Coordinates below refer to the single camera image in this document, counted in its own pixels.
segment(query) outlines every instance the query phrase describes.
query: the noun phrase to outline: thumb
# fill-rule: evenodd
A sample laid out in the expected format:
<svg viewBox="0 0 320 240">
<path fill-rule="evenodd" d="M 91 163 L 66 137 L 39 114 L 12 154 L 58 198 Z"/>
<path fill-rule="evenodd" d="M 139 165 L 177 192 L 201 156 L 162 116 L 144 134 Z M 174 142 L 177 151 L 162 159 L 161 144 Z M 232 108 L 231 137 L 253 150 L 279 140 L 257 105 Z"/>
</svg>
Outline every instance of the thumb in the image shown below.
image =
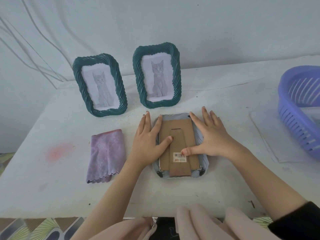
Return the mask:
<svg viewBox="0 0 320 240">
<path fill-rule="evenodd" d="M 187 147 L 181 150 L 181 154 L 184 156 L 190 156 L 194 154 L 203 154 L 202 146 L 201 145 L 195 145 L 192 147 Z"/>
<path fill-rule="evenodd" d="M 157 151 L 161 155 L 167 147 L 171 144 L 171 142 L 174 140 L 173 136 L 168 136 L 166 139 L 164 139 L 160 145 L 157 146 Z"/>
</svg>

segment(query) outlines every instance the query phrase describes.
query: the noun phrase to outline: white table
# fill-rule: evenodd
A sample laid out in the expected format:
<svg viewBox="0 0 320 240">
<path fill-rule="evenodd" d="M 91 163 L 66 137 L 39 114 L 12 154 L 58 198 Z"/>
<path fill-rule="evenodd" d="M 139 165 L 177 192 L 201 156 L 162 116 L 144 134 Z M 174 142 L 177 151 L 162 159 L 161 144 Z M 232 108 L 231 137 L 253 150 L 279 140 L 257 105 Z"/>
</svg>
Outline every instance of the white table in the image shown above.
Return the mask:
<svg viewBox="0 0 320 240">
<path fill-rule="evenodd" d="M 190 110 L 200 115 L 203 105 L 213 109 L 236 140 L 304 197 L 320 205 L 320 162 L 273 162 L 249 118 L 251 111 L 277 106 L 279 79 L 287 69 L 319 64 L 320 56 L 308 56 L 182 70 L 180 102 L 150 113 L 154 119 L 159 114 Z M 85 217 L 90 213 L 112 183 L 86 183 L 91 135 L 122 129 L 128 154 L 138 122 L 146 111 L 139 101 L 135 76 L 122 79 L 128 109 L 122 115 L 103 118 L 86 110 L 75 81 L 62 84 L 0 177 L 0 217 Z M 63 147 L 66 153 L 50 161 L 47 154 L 54 147 Z M 250 217 L 265 214 L 228 160 L 209 161 L 208 171 L 200 178 L 161 179 L 147 167 L 125 217 L 174 216 L 177 206 L 195 203 L 201 203 L 216 217 L 224 216 L 228 206 L 237 207 Z"/>
</svg>

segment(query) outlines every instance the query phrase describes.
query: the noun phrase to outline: wall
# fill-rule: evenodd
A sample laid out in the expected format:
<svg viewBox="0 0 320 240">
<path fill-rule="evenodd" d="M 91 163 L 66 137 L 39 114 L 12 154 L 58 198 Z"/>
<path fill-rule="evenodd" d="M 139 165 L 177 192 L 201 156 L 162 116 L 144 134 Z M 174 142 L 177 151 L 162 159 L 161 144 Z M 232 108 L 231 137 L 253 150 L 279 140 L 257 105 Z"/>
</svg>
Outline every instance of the wall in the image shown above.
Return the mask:
<svg viewBox="0 0 320 240">
<path fill-rule="evenodd" d="M 165 41 L 179 49 L 182 68 L 320 54 L 320 0 L 25 0 L 25 3 L 39 29 L 62 50 L 69 63 L 77 56 L 105 52 L 118 61 L 122 75 L 133 73 L 132 55 L 139 45 Z M 56 73 L 74 79 L 61 53 L 37 32 L 21 0 L 0 0 L 0 15 Z M 9 27 L 35 62 L 56 76 L 10 24 Z M 3 29 L 0 37 L 34 67 Z M 39 72 L 22 64 L 2 42 L 0 52 L 1 153 L 19 147 L 54 88 Z"/>
</svg>

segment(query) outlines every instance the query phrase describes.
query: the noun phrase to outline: price label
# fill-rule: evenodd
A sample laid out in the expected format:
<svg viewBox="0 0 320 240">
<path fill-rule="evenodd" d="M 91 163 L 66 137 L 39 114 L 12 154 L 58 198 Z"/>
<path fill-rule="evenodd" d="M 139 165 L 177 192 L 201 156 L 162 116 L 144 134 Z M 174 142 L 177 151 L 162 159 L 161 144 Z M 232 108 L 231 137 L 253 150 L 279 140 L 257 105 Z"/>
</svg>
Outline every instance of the price label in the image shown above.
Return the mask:
<svg viewBox="0 0 320 240">
<path fill-rule="evenodd" d="M 174 163 L 186 163 L 187 162 L 187 157 L 182 155 L 179 152 L 174 152 L 173 153 L 173 162 Z"/>
</svg>

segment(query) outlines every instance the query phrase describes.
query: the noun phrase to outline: purple cloth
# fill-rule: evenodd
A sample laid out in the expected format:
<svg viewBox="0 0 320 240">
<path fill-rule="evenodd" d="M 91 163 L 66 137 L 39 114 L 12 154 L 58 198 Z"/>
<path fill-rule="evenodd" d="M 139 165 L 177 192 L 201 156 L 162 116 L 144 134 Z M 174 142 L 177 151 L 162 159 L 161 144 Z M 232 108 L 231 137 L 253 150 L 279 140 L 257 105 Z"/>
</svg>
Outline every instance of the purple cloth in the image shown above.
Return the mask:
<svg viewBox="0 0 320 240">
<path fill-rule="evenodd" d="M 87 183 L 109 182 L 126 161 L 125 140 L 121 129 L 93 135 Z"/>
</svg>

